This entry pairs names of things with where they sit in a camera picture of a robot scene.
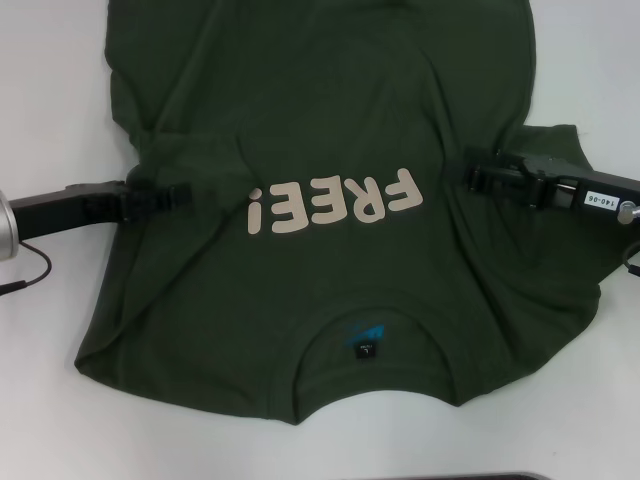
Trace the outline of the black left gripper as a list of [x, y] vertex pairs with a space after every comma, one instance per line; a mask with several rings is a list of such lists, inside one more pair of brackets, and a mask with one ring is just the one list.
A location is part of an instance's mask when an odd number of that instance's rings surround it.
[[46, 236], [101, 223], [146, 220], [189, 205], [193, 195], [188, 184], [130, 186], [122, 181], [76, 184], [52, 193], [11, 200], [9, 206], [19, 236]]

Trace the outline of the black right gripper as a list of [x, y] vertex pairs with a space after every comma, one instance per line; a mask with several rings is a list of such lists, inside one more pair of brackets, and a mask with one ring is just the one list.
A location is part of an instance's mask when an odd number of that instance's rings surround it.
[[579, 167], [564, 159], [467, 147], [464, 187], [523, 201], [536, 209], [602, 214], [619, 224], [639, 222], [639, 181]]

